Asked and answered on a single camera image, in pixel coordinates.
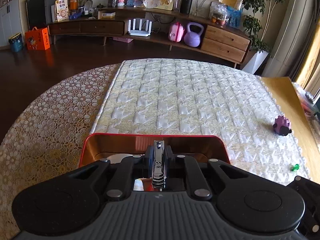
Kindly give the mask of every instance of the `trash can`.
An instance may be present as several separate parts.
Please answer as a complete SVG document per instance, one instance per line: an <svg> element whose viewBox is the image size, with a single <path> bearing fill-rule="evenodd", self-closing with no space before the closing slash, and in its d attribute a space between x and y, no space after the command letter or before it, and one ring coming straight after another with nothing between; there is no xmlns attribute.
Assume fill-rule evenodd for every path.
<svg viewBox="0 0 320 240"><path fill-rule="evenodd" d="M16 35L9 38L10 48L12 52L18 52L23 49L22 35L17 33Z"/></svg>

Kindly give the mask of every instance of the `gray ribbed panel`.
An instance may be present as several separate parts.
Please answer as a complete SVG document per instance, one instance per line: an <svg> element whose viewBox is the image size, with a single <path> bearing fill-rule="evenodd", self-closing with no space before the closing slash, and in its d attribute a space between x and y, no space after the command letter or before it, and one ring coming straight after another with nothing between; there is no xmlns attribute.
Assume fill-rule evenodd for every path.
<svg viewBox="0 0 320 240"><path fill-rule="evenodd" d="M186 192L133 191L121 202L108 203L89 226L66 236L36 236L28 232L15 240L299 240L295 232L255 236L222 220L208 202Z"/></svg>

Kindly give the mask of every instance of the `white quilted mat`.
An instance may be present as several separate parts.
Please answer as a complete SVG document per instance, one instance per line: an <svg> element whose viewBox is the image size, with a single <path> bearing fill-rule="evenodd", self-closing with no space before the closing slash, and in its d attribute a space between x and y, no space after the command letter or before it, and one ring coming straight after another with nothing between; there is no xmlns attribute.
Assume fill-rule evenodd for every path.
<svg viewBox="0 0 320 240"><path fill-rule="evenodd" d="M121 64L91 132L217 135L232 165L287 185L309 172L294 135L273 132L281 114L254 75L191 60L139 59ZM291 172L296 163L300 169Z"/></svg>

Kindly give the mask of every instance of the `kettlebell handle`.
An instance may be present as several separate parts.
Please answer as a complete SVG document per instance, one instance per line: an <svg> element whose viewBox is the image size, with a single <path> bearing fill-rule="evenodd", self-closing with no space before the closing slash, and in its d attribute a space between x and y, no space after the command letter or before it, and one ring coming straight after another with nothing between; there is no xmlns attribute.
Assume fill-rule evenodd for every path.
<svg viewBox="0 0 320 240"><path fill-rule="evenodd" d="M188 33L190 32L190 25L195 25L195 26L200 27L200 28L201 28L201 31L200 31L198 34L199 34L199 36L201 36L201 34L203 33L203 30L204 30L204 27L203 27L200 23L189 22L189 23L187 24L187 31L188 31Z"/></svg>

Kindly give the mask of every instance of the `purple spiky toy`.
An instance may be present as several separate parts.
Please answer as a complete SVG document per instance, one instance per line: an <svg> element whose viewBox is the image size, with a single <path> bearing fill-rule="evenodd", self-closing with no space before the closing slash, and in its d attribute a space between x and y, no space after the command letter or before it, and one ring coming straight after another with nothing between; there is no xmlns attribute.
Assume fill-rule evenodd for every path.
<svg viewBox="0 0 320 240"><path fill-rule="evenodd" d="M278 118L275 120L273 125L275 132L282 136L287 136L289 133L292 133L291 123L288 118L285 118L283 115L278 115Z"/></svg>

